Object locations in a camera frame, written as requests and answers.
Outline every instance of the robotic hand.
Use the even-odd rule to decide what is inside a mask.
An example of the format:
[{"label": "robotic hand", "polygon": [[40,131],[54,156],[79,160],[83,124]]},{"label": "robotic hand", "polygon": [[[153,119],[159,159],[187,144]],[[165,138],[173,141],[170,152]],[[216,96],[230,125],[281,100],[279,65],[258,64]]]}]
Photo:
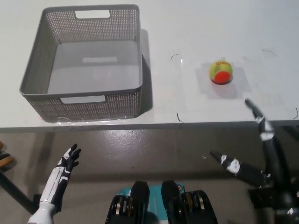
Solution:
[{"label": "robotic hand", "polygon": [[57,166],[52,170],[47,184],[40,198],[39,209],[30,217],[28,224],[53,224],[53,216],[61,210],[62,197],[64,195],[71,171],[79,164],[76,159],[80,156],[81,149],[76,150],[73,145]]},{"label": "robotic hand", "polygon": [[236,178],[257,187],[249,190],[255,208],[273,208],[276,224],[299,224],[299,180],[291,182],[285,153],[270,122],[249,99],[245,100],[245,104],[252,111],[258,126],[266,161],[265,169],[261,170],[216,151],[212,151],[211,155]]}]

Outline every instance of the robotic arm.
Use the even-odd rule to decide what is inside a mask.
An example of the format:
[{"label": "robotic arm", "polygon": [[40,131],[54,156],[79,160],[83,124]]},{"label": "robotic arm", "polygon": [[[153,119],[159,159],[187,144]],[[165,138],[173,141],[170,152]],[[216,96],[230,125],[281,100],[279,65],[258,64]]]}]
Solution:
[{"label": "robotic arm", "polygon": [[72,169],[79,164],[76,159],[81,149],[77,144],[69,148],[52,170],[40,198],[39,209],[30,217],[28,224],[53,224],[53,216],[61,210],[64,195]]}]

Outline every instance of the white table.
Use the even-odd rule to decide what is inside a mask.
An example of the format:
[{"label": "white table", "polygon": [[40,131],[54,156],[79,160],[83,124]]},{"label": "white table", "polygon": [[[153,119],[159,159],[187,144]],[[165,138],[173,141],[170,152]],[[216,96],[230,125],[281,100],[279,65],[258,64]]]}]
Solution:
[{"label": "white table", "polygon": [[[128,120],[44,122],[19,93],[42,10],[125,3],[140,7],[152,108]],[[252,99],[275,124],[298,125],[299,117],[293,119],[295,107],[299,108],[298,9],[297,0],[4,1],[0,13],[0,131],[248,125],[253,117],[244,105],[245,98]],[[222,58],[232,63],[234,80],[217,86],[209,81],[208,68]]]}]

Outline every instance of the basket handle hole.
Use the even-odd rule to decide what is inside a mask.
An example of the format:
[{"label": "basket handle hole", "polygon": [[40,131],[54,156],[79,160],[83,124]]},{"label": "basket handle hole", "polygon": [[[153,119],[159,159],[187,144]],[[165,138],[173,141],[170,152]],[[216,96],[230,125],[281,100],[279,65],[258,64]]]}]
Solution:
[{"label": "basket handle hole", "polygon": [[94,19],[94,18],[109,18],[109,10],[87,10],[87,11],[75,11],[77,19]]},{"label": "basket handle hole", "polygon": [[68,97],[60,98],[63,104],[86,104],[86,103],[101,103],[106,101],[105,96],[91,96],[91,97]]}]

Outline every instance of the scratch mark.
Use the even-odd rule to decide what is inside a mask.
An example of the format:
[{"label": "scratch mark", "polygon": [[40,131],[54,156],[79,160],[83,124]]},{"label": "scratch mark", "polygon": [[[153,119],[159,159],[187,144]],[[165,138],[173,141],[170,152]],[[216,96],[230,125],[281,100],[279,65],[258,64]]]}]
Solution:
[{"label": "scratch mark", "polygon": [[271,54],[273,54],[274,56],[276,56],[276,54],[274,54],[272,51],[270,51],[270,50],[263,50],[263,51],[265,51],[265,52],[270,52]]},{"label": "scratch mark", "polygon": [[[178,113],[177,113],[177,117],[178,117]],[[179,122],[182,122],[182,123],[183,123],[183,121],[181,121],[179,118],[178,118],[178,120],[179,120]]]},{"label": "scratch mark", "polygon": [[[175,54],[175,55],[178,55],[178,54]],[[175,56],[175,55],[173,55],[173,56]],[[170,58],[170,60],[173,58],[173,56]]]},{"label": "scratch mark", "polygon": [[298,117],[298,110],[297,110],[297,107],[296,107],[296,111],[297,111],[297,116],[294,117],[293,120],[296,119],[296,118]]}]

